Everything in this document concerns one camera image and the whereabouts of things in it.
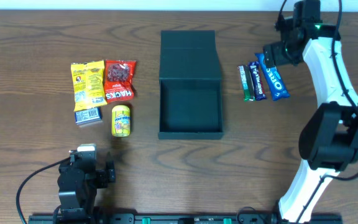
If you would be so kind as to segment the yellow candy bag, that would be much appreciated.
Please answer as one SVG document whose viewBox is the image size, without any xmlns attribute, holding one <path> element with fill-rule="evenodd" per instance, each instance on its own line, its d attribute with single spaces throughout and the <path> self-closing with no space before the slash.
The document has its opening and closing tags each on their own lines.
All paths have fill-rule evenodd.
<svg viewBox="0 0 358 224">
<path fill-rule="evenodd" d="M 104 95 L 104 60 L 72 63 L 75 107 L 74 112 L 88 110 L 107 104 Z"/>
</svg>

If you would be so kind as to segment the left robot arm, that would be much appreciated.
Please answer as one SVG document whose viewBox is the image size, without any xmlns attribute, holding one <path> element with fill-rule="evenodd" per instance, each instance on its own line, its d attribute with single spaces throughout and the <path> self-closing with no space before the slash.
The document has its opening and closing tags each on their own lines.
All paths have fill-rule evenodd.
<svg viewBox="0 0 358 224">
<path fill-rule="evenodd" d="M 107 155 L 105 167 L 96 168 L 95 151 L 71 151 L 68 161 L 59 165 L 57 184 L 59 207 L 53 223 L 105 223 L 102 211 L 94 206 L 98 189 L 116 181 L 114 161 Z"/>
</svg>

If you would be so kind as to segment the red Hacks candy bag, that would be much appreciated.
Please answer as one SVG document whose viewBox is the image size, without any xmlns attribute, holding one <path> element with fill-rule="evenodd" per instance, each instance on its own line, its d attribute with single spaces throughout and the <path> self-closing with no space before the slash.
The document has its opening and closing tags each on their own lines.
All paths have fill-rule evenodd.
<svg viewBox="0 0 358 224">
<path fill-rule="evenodd" d="M 132 78 L 135 66 L 135 60 L 105 61 L 104 92 L 107 103 L 133 99 Z"/>
</svg>

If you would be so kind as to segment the blue Oreo cookie pack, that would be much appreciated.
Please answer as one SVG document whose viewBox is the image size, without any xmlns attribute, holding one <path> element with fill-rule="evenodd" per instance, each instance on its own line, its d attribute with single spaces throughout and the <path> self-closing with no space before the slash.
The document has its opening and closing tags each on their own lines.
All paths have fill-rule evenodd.
<svg viewBox="0 0 358 224">
<path fill-rule="evenodd" d="M 263 53 L 255 53 L 255 56 L 257 57 L 259 64 L 262 68 L 262 72 L 267 81 L 273 101 L 277 101 L 282 98 L 289 98 L 290 94 L 277 68 L 276 67 L 268 68 L 266 66 L 265 56 Z"/>
</svg>

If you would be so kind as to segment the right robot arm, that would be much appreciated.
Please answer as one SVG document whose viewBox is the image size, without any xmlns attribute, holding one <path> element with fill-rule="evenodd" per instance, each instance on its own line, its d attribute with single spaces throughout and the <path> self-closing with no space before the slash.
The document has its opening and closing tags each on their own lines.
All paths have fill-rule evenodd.
<svg viewBox="0 0 358 224">
<path fill-rule="evenodd" d="M 264 46 L 263 68 L 276 83 L 277 67 L 305 62 L 310 70 L 318 108 L 303 128 L 298 148 L 300 166 L 287 192 L 277 203 L 272 223 L 334 223 L 313 214 L 314 206 L 332 180 L 358 161 L 358 95 L 342 59 L 337 26 L 290 19 L 275 25 L 279 42 Z"/>
</svg>

